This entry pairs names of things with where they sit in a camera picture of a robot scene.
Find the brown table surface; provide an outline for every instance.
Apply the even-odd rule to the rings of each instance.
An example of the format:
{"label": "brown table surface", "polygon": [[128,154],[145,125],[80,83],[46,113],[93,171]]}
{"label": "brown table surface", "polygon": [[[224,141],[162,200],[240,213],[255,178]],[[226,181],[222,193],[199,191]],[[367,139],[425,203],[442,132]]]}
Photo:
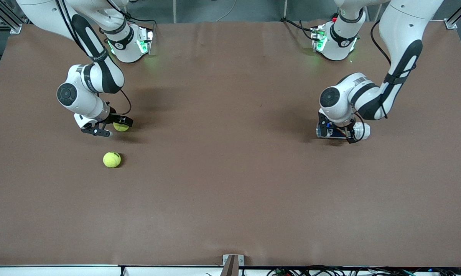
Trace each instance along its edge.
{"label": "brown table surface", "polygon": [[[120,65],[134,127],[100,138],[56,99],[88,59],[23,26],[0,63],[0,264],[461,266],[456,31],[429,23],[368,140],[315,137],[325,87],[383,80],[370,27],[332,62],[284,23],[160,25],[157,55]],[[120,168],[103,166],[108,151]]]}

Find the yellow tennis ball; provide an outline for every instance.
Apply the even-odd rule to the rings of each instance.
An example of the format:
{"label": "yellow tennis ball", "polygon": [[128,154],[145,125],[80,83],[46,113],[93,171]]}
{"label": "yellow tennis ball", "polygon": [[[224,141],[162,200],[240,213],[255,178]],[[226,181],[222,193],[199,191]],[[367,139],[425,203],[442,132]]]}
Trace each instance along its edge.
{"label": "yellow tennis ball", "polygon": [[103,157],[103,163],[109,168],[116,168],[121,161],[122,157],[114,151],[106,153]]}
{"label": "yellow tennis ball", "polygon": [[127,126],[127,125],[124,125],[124,124],[118,124],[118,123],[113,123],[113,127],[117,130],[117,131],[127,131],[130,127]]}

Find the floor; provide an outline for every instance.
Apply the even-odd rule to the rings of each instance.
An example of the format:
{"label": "floor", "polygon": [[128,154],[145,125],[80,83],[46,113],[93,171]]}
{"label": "floor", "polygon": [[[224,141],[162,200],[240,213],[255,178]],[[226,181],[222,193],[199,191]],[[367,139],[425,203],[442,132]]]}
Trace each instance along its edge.
{"label": "floor", "polygon": [[[283,17],[285,1],[179,0],[177,4],[177,22],[216,21],[226,14],[234,3],[234,8],[222,21],[278,21]],[[434,19],[447,18],[460,6],[461,0],[445,0]],[[371,20],[375,18],[377,7],[369,7]],[[133,17],[139,19],[155,19],[158,23],[173,22],[173,2],[171,0],[137,0],[129,3],[128,11]],[[332,0],[289,0],[286,17],[293,21],[327,20],[334,12],[336,12],[336,5]],[[461,39],[461,19],[457,26]],[[0,32],[0,55],[4,52],[8,36],[7,32]]]}

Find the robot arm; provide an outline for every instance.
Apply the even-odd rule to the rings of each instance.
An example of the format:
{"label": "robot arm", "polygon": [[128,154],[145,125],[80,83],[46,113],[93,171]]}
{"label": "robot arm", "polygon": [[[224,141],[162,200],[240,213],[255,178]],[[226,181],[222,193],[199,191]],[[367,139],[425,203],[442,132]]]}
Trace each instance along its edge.
{"label": "robot arm", "polygon": [[111,52],[122,62],[137,61],[150,50],[153,31],[128,23],[113,7],[126,6],[128,0],[67,0],[77,12],[94,20],[108,38]]}
{"label": "robot arm", "polygon": [[[421,38],[443,0],[392,0],[380,21],[379,31],[392,58],[381,86],[362,73],[344,77],[325,89],[320,97],[317,134],[321,138],[346,138],[354,143],[370,134],[364,120],[386,117],[397,93],[416,66]],[[355,112],[362,119],[356,122]]]}
{"label": "robot arm", "polygon": [[125,78],[85,18],[61,0],[21,0],[24,13],[39,27],[74,40],[91,59],[91,64],[71,66],[66,81],[57,89],[58,101],[74,112],[85,133],[110,136],[106,124],[131,126],[129,117],[119,115],[96,93],[117,93]]}
{"label": "robot arm", "polygon": [[388,0],[334,0],[339,8],[336,21],[329,21],[313,31],[313,49],[325,58],[340,61],[353,51],[358,31],[365,22],[363,7]]}

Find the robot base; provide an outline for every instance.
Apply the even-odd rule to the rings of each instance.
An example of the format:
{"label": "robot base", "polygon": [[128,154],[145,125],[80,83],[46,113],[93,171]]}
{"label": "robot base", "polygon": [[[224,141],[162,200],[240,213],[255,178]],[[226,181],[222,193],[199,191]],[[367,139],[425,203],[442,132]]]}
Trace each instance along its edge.
{"label": "robot base", "polygon": [[143,55],[150,54],[152,40],[154,36],[153,30],[140,27],[133,23],[128,23],[128,26],[133,30],[134,36],[131,41],[122,49],[123,45],[108,40],[111,53],[113,53],[119,61],[124,63],[132,63],[138,61]]}
{"label": "robot base", "polygon": [[340,47],[338,43],[332,39],[330,29],[333,22],[329,21],[324,25],[318,26],[318,28],[311,30],[311,37],[317,38],[319,41],[313,42],[313,49],[315,52],[321,53],[325,58],[330,59],[331,61],[341,61],[345,59],[355,46],[357,38],[353,42],[348,42],[347,47]]}

